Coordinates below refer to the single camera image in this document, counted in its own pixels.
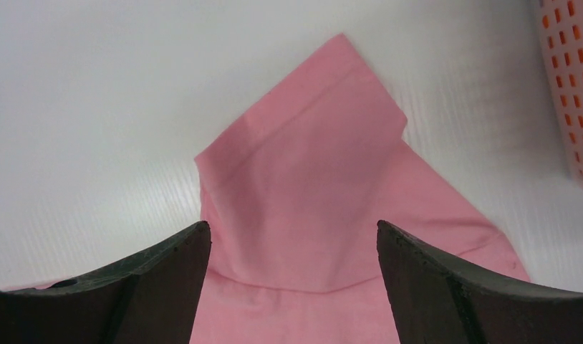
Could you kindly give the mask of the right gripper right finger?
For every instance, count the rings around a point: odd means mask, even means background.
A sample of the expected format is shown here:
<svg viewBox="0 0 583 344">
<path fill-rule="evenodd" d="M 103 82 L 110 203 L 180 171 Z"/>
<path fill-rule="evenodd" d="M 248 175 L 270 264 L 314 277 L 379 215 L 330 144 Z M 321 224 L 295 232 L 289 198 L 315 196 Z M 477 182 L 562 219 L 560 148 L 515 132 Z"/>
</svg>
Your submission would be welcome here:
<svg viewBox="0 0 583 344">
<path fill-rule="evenodd" d="M 583 293 L 499 274 L 377 224 L 401 343 L 583 343 Z"/>
</svg>

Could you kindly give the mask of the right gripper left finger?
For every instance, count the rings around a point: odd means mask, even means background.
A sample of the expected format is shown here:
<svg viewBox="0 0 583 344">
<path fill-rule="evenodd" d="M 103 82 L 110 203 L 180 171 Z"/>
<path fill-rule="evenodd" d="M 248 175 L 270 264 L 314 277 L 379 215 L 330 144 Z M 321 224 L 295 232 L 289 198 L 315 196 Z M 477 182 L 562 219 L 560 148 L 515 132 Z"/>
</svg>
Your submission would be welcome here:
<svg viewBox="0 0 583 344">
<path fill-rule="evenodd" d="M 0 291 L 0 343 L 188 343 L 210 251 L 200 221 L 49 287 Z"/>
</svg>

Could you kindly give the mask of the pink t-shirt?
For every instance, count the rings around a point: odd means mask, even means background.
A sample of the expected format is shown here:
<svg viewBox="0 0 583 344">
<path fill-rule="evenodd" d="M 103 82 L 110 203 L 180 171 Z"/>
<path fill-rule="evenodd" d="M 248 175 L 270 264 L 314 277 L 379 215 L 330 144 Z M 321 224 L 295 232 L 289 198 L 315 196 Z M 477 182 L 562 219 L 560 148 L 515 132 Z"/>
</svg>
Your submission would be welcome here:
<svg viewBox="0 0 583 344">
<path fill-rule="evenodd" d="M 196 157 L 211 251 L 188 343 L 397 343 L 381 219 L 529 278 L 506 236 L 403 141 L 405 125 L 339 34 Z"/>
</svg>

